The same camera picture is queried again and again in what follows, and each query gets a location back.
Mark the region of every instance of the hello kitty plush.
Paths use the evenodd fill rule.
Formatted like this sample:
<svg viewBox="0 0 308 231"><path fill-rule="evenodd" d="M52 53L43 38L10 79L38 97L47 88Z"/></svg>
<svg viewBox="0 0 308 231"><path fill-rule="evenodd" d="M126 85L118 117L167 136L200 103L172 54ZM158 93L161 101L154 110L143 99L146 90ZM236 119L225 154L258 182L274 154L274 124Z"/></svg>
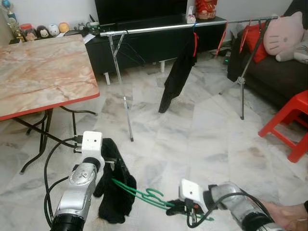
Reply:
<svg viewBox="0 0 308 231"><path fill-rule="evenodd" d="M290 47L276 55L278 62L285 62L295 59L303 64L308 64L308 30L305 31L300 43Z"/></svg>
<svg viewBox="0 0 308 231"><path fill-rule="evenodd" d="M264 35L264 48L268 54L277 55L300 43L304 34L302 17L298 11L270 22Z"/></svg>

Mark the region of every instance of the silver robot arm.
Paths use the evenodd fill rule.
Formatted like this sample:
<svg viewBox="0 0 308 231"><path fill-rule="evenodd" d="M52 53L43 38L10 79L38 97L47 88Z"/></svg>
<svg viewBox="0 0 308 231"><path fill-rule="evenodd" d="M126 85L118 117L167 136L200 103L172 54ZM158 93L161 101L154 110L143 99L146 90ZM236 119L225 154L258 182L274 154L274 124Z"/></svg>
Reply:
<svg viewBox="0 0 308 231"><path fill-rule="evenodd" d="M243 193L243 191L231 182L219 186L212 185L206 191L198 184L185 179L181 180L179 190L180 200L198 204L204 213L212 208L221 197L231 193ZM228 209L243 231L285 231L285 229L273 223L272 219L247 196L233 195L227 197L218 204L217 208Z"/></svg>
<svg viewBox="0 0 308 231"><path fill-rule="evenodd" d="M68 178L68 186L55 212L51 231L83 230L98 173L103 175L105 162L101 154L102 142L103 135L100 132L84 132L81 146L82 163Z"/></svg>

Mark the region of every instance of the human hand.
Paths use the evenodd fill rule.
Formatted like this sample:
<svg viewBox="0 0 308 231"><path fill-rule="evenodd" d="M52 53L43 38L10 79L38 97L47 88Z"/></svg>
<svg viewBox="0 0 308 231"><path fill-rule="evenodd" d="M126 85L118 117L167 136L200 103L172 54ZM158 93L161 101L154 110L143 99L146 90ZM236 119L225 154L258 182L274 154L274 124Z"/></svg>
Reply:
<svg viewBox="0 0 308 231"><path fill-rule="evenodd" d="M262 202L274 221L287 231L307 231L308 213L303 204L278 206L271 202Z"/></svg>

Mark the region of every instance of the small figurine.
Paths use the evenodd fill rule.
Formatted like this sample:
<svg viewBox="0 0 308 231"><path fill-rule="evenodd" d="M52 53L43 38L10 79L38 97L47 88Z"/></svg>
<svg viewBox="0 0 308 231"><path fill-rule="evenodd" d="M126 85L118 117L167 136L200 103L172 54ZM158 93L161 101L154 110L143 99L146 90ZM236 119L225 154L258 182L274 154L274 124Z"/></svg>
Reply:
<svg viewBox="0 0 308 231"><path fill-rule="evenodd" d="M7 12L8 18L13 18L17 22L16 16L13 12L13 7L14 6L10 3L10 1L2 0L1 8Z"/></svg>
<svg viewBox="0 0 308 231"><path fill-rule="evenodd" d="M60 33L59 28L56 24L50 24L49 27L48 27L48 30L49 30L49 33L53 37L56 37Z"/></svg>
<svg viewBox="0 0 308 231"><path fill-rule="evenodd" d="M69 31L69 25L67 23L60 23L59 29L61 33L66 33L67 31Z"/></svg>
<svg viewBox="0 0 308 231"><path fill-rule="evenodd" d="M215 6L218 0L196 0L196 17L211 19L216 17Z"/></svg>
<svg viewBox="0 0 308 231"><path fill-rule="evenodd" d="M37 35L39 38L47 39L51 38L52 36L50 35L47 27L45 26L38 26L37 27Z"/></svg>
<svg viewBox="0 0 308 231"><path fill-rule="evenodd" d="M28 31L27 36L25 38L27 41L34 41L37 39L37 37L31 31Z"/></svg>

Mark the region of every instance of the black metal table leg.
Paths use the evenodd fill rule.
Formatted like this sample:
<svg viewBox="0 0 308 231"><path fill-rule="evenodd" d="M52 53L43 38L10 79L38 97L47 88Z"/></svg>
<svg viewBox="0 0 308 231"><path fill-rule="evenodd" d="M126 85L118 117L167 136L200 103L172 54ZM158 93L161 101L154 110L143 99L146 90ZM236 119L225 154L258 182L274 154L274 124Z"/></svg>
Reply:
<svg viewBox="0 0 308 231"><path fill-rule="evenodd" d="M77 137L77 129L76 129L76 118L75 118L75 113L89 113L89 114L92 114L92 115L96 115L97 116L97 113L95 112L92 112L92 111L87 111L87 110L83 110L83 111L74 111L74 110L70 110L66 107L63 107L61 106L62 109L64 109L65 111L68 111L70 113L72 113L72 119L73 119L73 129L74 129L74 137L76 138ZM34 161L36 161L37 159L39 159L45 149L46 149L46 144L47 144L47 139L48 138L51 138L57 142L60 142L62 144L64 144L65 146L68 146L68 147L71 147L71 148L77 148L77 142L75 142L75 145L72 145L70 143L66 143L66 142L63 142L63 140L51 135L49 133L49 128L50 128L50 124L51 124L51 118L52 118L52 112L53 112L53 109L48 109L48 110L45 110L45 115L44 117L37 123L35 124L29 124L27 123L26 121L20 119L20 118L13 118L13 120L17 121L18 123L22 124L22 125L25 125L27 126L29 129L27 131L27 134L30 133L31 130L35 130L37 132L39 132L41 135L40 135L40 141L39 141L39 153L33 157L31 160L29 160L24 166L23 168L21 169L20 171L20 174L24 174L26 168L31 164L33 163Z"/></svg>
<svg viewBox="0 0 308 231"><path fill-rule="evenodd" d="M52 111L53 111L53 109L46 110L44 118L39 121L42 124L42 126L41 126L41 130L42 131L49 132L49 128L50 128L50 124L51 124ZM40 135L40 142L39 142L39 153L35 157L33 157L31 160L29 160L23 166L23 168L20 171L20 174L24 174L26 168L43 155L43 153L44 153L44 151L46 149L47 138L48 137L46 135L41 133L41 135Z"/></svg>
<svg viewBox="0 0 308 231"><path fill-rule="evenodd" d="M42 124L46 119L47 119L47 110L45 111L45 113L44 113L44 117L39 121L39 122L37 122L37 123L35 123L33 126L37 126L37 125L40 125L40 124ZM28 129L28 131L26 132L26 135L29 135L30 134L30 132L31 132L31 128L29 128Z"/></svg>
<svg viewBox="0 0 308 231"><path fill-rule="evenodd" d="M97 116L97 113L95 112L92 112L92 111L87 111L87 110L82 110L82 111L74 111L74 110L71 110L71 109L68 109L66 107L63 107L61 106L61 108L67 112L71 112L71 113L89 113L89 114L92 114L92 115L96 115Z"/></svg>

